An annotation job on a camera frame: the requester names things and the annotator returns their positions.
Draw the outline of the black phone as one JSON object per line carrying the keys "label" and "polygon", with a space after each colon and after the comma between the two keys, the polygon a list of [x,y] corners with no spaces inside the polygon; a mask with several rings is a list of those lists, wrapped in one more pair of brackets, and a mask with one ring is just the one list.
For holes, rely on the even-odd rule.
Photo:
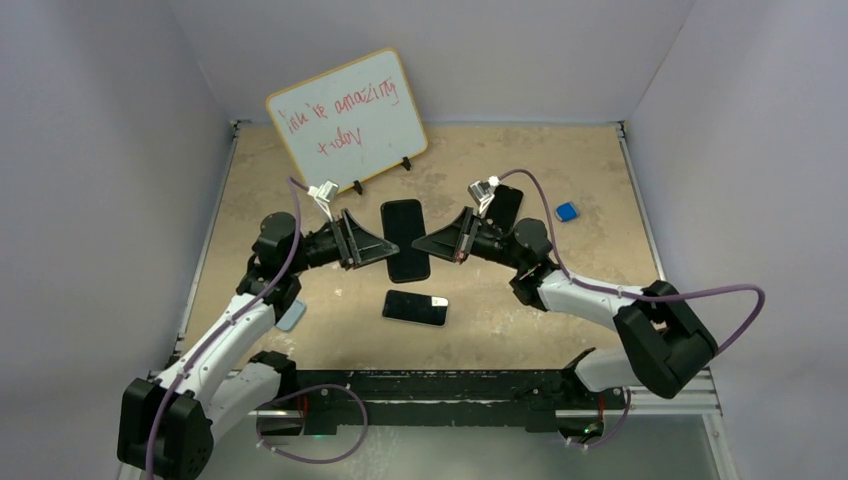
{"label": "black phone", "polygon": [[429,256],[412,247],[426,234],[421,202],[401,199],[385,202],[380,208],[384,238],[399,252],[387,260],[389,279],[396,284],[426,280],[431,273]]}

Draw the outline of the black phone case with cutout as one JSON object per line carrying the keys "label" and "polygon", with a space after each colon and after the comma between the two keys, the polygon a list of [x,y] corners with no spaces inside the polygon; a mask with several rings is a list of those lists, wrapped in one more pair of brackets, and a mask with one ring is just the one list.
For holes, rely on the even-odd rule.
{"label": "black phone case with cutout", "polygon": [[517,220],[523,198],[524,193],[520,189],[504,184],[498,185],[484,219],[498,231],[508,233]]}

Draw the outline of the silver-edged black-screen phone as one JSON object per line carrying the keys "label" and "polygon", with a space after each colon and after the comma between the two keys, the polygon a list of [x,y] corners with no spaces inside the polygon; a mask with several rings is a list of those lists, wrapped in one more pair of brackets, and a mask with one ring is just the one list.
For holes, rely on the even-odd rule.
{"label": "silver-edged black-screen phone", "polygon": [[443,327],[446,324],[449,301],[444,297],[388,290],[382,317],[420,325]]}

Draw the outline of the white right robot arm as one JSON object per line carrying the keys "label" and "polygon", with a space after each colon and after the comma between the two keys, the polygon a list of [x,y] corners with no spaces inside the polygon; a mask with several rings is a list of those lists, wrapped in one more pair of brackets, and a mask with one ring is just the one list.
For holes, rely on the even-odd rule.
{"label": "white right robot arm", "polygon": [[561,381],[564,399],[584,407],[600,391],[642,385],[671,399],[717,356],[718,344],[668,282],[647,287],[617,286],[565,274],[552,259],[553,245],[543,221],[519,220],[503,232],[471,208],[448,226],[413,241],[414,249],[461,264],[476,256],[513,268],[510,281],[520,303],[546,312],[573,315],[615,332],[617,350],[588,349],[569,365]]}

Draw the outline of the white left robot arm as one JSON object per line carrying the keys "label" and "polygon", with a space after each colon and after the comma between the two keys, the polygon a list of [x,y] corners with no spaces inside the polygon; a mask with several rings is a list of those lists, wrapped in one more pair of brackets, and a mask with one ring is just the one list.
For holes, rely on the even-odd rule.
{"label": "white left robot arm", "polygon": [[323,390],[321,384],[302,386],[295,362],[279,352],[262,351],[237,375],[231,371],[295,305],[301,272],[333,262],[356,269],[399,250],[362,228],[347,210],[308,234],[302,234],[297,215],[268,215],[225,312],[170,367],[125,389],[118,460],[149,477],[195,479],[215,443],[250,411],[267,403],[284,409]]}

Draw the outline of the light blue phone case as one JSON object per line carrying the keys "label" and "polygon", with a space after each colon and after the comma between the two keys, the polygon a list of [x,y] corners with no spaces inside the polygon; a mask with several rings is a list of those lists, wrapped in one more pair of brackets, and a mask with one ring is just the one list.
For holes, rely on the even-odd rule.
{"label": "light blue phone case", "polygon": [[283,332],[292,331],[296,327],[298,322],[303,318],[306,311],[306,305],[300,300],[295,300],[288,308],[288,310],[277,321],[275,327]]}

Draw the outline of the blue whiteboard eraser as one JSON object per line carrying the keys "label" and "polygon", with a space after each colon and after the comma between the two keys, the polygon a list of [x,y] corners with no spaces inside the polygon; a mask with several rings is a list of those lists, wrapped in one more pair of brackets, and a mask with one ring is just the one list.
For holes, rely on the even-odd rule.
{"label": "blue whiteboard eraser", "polygon": [[556,218],[560,222],[570,222],[579,217],[579,211],[573,202],[566,202],[556,207],[554,210]]}

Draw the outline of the yellow-framed whiteboard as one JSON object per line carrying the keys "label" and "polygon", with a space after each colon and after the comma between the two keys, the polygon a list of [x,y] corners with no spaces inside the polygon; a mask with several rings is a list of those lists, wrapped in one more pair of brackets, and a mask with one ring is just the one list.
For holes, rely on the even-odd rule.
{"label": "yellow-framed whiteboard", "polygon": [[391,47],[275,92],[266,109],[307,185],[351,189],[429,145]]}

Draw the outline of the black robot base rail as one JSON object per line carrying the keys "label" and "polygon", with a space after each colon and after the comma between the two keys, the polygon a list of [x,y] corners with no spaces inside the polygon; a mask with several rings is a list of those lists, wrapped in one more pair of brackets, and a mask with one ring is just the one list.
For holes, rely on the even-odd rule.
{"label": "black robot base rail", "polygon": [[282,375],[263,410],[295,417],[291,433],[334,435],[342,426],[510,427],[590,439],[625,395],[582,386],[573,365],[519,370],[302,370],[287,355],[261,351],[249,365]]}

